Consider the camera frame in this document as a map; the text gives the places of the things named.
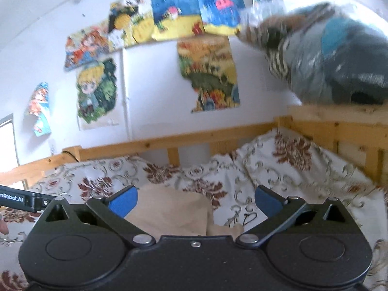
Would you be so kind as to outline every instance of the blonde hair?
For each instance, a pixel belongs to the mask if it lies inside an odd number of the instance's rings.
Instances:
[[[99,64],[95,67],[90,67],[80,72],[78,75],[77,83],[91,83],[92,79],[95,79],[96,84],[101,82],[102,75],[104,74],[104,65]]]

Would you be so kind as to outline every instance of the bed sheet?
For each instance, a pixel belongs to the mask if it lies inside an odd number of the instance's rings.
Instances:
[[[128,185],[141,187],[150,182],[155,187],[202,194],[212,204],[215,224],[233,227],[240,223],[245,231],[266,219],[254,202],[258,184],[310,203],[338,197],[373,248],[365,285],[370,290],[387,289],[387,211],[381,187],[352,164],[287,129],[274,129],[231,155],[216,155],[209,163],[190,168],[160,167],[138,156],[65,164],[31,191],[83,203],[97,194],[108,197]],[[13,209],[3,212],[10,233],[0,236],[0,291],[27,286],[17,253],[39,216]]]

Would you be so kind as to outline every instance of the screw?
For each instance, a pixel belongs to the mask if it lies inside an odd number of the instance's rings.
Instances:
[[[259,241],[259,238],[255,234],[242,234],[239,239],[240,242],[245,244],[255,244]]]
[[[137,244],[149,244],[152,242],[152,236],[148,234],[137,234],[133,237],[133,241]]]
[[[194,247],[194,248],[198,248],[198,247],[201,247],[201,243],[200,242],[191,242],[191,246]]]

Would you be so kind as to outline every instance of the plastic bag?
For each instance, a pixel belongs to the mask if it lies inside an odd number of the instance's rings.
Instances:
[[[266,52],[271,73],[304,104],[383,104],[388,38],[351,15],[321,3],[260,21],[252,8],[237,36]]]

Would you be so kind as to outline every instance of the beige cloth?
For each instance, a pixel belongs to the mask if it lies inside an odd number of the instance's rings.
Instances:
[[[162,235],[231,235],[235,239],[244,232],[241,224],[215,225],[213,208],[201,194],[152,184],[141,186],[137,205],[125,219],[157,241]]]

